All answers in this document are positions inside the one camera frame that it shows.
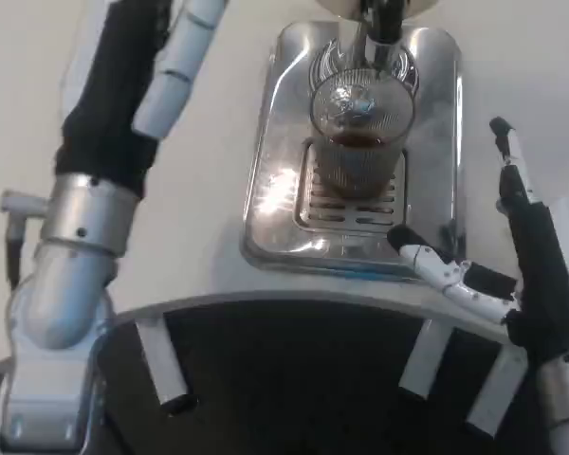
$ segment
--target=robotic hand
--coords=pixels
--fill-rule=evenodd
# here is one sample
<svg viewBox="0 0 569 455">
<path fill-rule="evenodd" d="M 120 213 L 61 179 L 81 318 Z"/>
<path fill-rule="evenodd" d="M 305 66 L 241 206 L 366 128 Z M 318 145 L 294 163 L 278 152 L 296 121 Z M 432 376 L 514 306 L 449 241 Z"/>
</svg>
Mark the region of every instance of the robotic hand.
<svg viewBox="0 0 569 455">
<path fill-rule="evenodd" d="M 498 209 L 507 216 L 523 290 L 504 275 L 457 263 L 404 226 L 388 240 L 429 285 L 469 311 L 507 327 L 537 374 L 542 411 L 555 453 L 569 455 L 569 198 L 548 208 L 533 191 L 516 131 L 490 123 L 504 158 Z"/>
<path fill-rule="evenodd" d="M 8 192 L 2 200 L 13 292 L 0 454 L 96 449 L 104 390 L 96 354 L 113 324 L 106 287 L 118 274 L 158 141 L 185 106 L 226 6 L 189 0 L 169 30 L 172 0 L 106 3 L 92 67 L 63 125 L 50 199 Z M 45 220 L 34 270 L 19 282 L 27 218 Z"/>
</svg>

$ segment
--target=silver cylinder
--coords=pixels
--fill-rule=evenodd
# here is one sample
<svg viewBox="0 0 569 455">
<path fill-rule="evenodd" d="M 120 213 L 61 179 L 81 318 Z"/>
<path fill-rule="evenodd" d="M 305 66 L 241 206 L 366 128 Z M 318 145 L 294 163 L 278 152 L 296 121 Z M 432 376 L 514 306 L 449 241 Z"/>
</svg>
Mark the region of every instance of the silver cylinder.
<svg viewBox="0 0 569 455">
<path fill-rule="evenodd" d="M 116 276 L 113 256 L 75 244 L 44 242 L 36 254 L 23 323 L 36 346 L 67 349 L 95 322 L 105 286 Z"/>
<path fill-rule="evenodd" d="M 120 257 L 138 202 L 133 193 L 107 180 L 62 175 L 50 198 L 42 238 L 93 246 Z"/>
</svg>

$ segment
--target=drip tray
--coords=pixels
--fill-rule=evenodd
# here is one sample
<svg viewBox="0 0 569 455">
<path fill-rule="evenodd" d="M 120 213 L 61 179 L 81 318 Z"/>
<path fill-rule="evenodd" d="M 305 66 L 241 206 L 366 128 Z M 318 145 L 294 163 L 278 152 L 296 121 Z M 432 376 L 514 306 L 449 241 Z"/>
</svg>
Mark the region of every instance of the drip tray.
<svg viewBox="0 0 569 455">
<path fill-rule="evenodd" d="M 367 200 L 346 200 L 321 183 L 316 152 L 309 147 L 299 185 L 298 223 L 315 231 L 345 231 L 384 236 L 405 222 L 405 158 L 401 156 L 383 192 Z"/>
<path fill-rule="evenodd" d="M 339 29 L 336 22 L 297 23 L 278 38 L 260 115 L 242 250 L 261 267 L 409 279 L 413 276 L 386 240 L 392 226 L 405 223 L 433 245 L 464 253 L 461 55 L 445 31 L 403 28 L 402 42 L 419 80 L 406 152 L 379 197 L 343 200 L 321 183 L 314 151 L 304 147 L 312 134 L 313 62 L 333 45 Z"/>
</svg>

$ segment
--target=dark liquid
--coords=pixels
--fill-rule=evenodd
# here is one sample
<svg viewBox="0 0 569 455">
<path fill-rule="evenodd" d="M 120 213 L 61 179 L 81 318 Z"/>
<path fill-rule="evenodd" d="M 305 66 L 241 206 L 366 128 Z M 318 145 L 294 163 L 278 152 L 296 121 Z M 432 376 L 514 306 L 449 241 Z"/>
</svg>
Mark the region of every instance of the dark liquid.
<svg viewBox="0 0 569 455">
<path fill-rule="evenodd" d="M 381 139 L 375 136 L 355 135 L 354 133 L 342 133 L 331 138 L 333 142 L 345 147 L 370 148 L 381 144 Z"/>
</svg>

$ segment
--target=white countertop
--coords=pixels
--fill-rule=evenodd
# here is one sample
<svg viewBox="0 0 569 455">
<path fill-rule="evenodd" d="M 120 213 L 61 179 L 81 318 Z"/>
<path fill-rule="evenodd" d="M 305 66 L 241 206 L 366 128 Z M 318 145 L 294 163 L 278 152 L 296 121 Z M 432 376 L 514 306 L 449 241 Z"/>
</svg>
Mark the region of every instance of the white countertop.
<svg viewBox="0 0 569 455">
<path fill-rule="evenodd" d="M 515 258 L 505 219 L 494 208 L 499 160 L 488 122 L 499 115 L 517 128 L 546 201 L 569 195 L 569 0 L 564 3 L 553 9 L 546 0 L 441 0 L 413 19 L 446 29 L 463 51 L 468 255 L 508 274 L 515 273 Z M 0 0 L 0 192 L 50 191 L 60 80 L 82 4 Z M 150 172 L 129 253 L 110 287 L 118 313 L 170 300 L 190 306 L 265 297 L 461 313 L 423 287 L 262 271 L 240 254 L 270 47 L 287 24 L 330 17 L 313 0 L 230 0 L 193 98 Z M 0 359 L 9 354 L 4 226 L 0 215 Z M 37 229 L 30 231 L 26 270 L 37 238 Z M 468 321 L 481 326 L 471 316 Z"/>
</svg>

